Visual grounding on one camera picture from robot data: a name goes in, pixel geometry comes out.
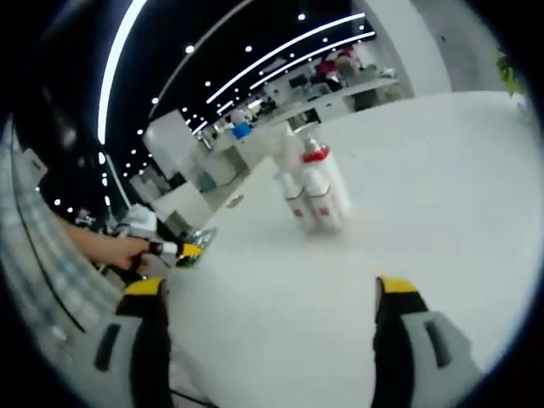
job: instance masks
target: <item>white tabletop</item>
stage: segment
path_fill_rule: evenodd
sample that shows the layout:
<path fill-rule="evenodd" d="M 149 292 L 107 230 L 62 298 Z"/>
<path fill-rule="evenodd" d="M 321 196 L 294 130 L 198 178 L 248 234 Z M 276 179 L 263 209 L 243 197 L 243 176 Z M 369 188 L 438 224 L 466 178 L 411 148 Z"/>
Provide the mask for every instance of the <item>white tabletop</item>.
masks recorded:
<path fill-rule="evenodd" d="M 368 406 L 374 279 L 402 276 L 489 370 L 522 323 L 541 262 L 540 141 L 505 93 L 452 93 L 320 126 L 354 204 L 334 239 L 298 230 L 264 161 L 171 277 L 173 347 L 222 408 Z"/>

